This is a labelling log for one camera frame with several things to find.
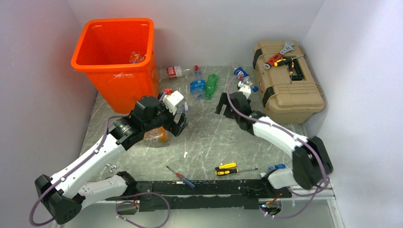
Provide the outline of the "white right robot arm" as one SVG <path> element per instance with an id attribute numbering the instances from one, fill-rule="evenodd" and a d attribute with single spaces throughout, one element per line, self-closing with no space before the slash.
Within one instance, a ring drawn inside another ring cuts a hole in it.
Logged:
<path id="1" fill-rule="evenodd" d="M 240 129 L 268 141 L 285 152 L 292 161 L 290 168 L 269 171 L 262 180 L 262 192 L 274 197 L 281 188 L 300 186 L 309 190 L 323 182 L 334 170 L 326 147 L 317 136 L 308 138 L 287 130 L 259 111 L 253 111 L 250 100 L 242 93 L 222 93 L 216 114 L 234 119 Z"/>

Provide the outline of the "blue label clear bottle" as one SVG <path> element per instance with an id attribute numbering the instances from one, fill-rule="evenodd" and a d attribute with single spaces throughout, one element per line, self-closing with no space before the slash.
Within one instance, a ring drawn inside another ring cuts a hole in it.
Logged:
<path id="1" fill-rule="evenodd" d="M 141 62 L 145 61 L 145 59 L 146 59 L 146 54 L 142 54 L 142 53 L 133 51 L 130 54 L 129 62 L 132 64 L 137 64 L 137 63 L 141 63 Z"/>

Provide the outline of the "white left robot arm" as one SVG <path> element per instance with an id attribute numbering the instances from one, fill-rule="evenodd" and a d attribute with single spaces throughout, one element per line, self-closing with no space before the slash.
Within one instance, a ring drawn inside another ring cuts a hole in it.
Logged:
<path id="1" fill-rule="evenodd" d="M 180 135 L 187 125 L 186 115 L 182 113 L 178 122 L 174 119 L 184 102 L 178 91 L 157 97 L 146 95 L 136 102 L 130 114 L 115 116 L 113 123 L 106 122 L 102 137 L 89 150 L 61 171 L 52 176 L 40 175 L 35 180 L 38 199 L 33 208 L 42 204 L 53 221 L 65 224 L 98 201 L 133 198 L 138 192 L 137 182 L 125 171 L 98 182 L 90 183 L 89 179 L 151 130 L 162 127 L 174 136 Z"/>

